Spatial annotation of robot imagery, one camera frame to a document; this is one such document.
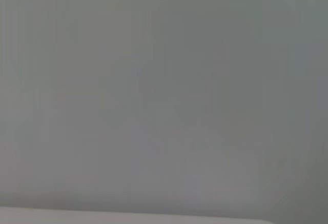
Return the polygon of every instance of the white surface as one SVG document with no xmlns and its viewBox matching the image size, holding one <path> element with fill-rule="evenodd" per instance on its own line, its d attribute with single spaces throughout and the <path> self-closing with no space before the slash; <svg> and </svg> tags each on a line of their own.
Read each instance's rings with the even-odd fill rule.
<svg viewBox="0 0 328 224">
<path fill-rule="evenodd" d="M 0 206 L 328 223 L 328 0 L 0 0 Z"/>
<path fill-rule="evenodd" d="M 262 220 L 0 208 L 0 224 L 269 224 Z"/>
</svg>

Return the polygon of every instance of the gray surface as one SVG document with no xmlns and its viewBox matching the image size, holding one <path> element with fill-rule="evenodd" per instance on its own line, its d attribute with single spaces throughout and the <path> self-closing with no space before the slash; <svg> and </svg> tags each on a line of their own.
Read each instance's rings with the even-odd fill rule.
<svg viewBox="0 0 328 224">
<path fill-rule="evenodd" d="M 0 207 L 0 224 L 272 224 L 220 217 Z"/>
<path fill-rule="evenodd" d="M 0 205 L 327 223 L 327 0 L 0 1 Z"/>
</svg>

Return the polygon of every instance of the white ceiling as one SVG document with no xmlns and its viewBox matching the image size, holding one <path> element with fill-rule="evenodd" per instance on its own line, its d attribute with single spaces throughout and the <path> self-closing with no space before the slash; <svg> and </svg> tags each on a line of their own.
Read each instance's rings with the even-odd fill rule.
<svg viewBox="0 0 328 224">
<path fill-rule="evenodd" d="M 327 0 L 0 1 L 0 205 L 327 222 Z"/>
</svg>

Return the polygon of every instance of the ceiling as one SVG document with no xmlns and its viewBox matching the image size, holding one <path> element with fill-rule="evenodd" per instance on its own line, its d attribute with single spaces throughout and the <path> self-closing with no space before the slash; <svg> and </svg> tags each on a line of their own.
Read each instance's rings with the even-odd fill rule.
<svg viewBox="0 0 328 224">
<path fill-rule="evenodd" d="M 0 1 L 0 205 L 327 222 L 327 0 Z"/>
</svg>

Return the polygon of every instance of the gray wall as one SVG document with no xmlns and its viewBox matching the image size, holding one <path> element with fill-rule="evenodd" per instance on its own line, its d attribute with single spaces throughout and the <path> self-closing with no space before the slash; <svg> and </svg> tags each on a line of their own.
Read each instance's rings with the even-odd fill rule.
<svg viewBox="0 0 328 224">
<path fill-rule="evenodd" d="M 0 2 L 0 205 L 328 222 L 328 0 Z"/>
</svg>

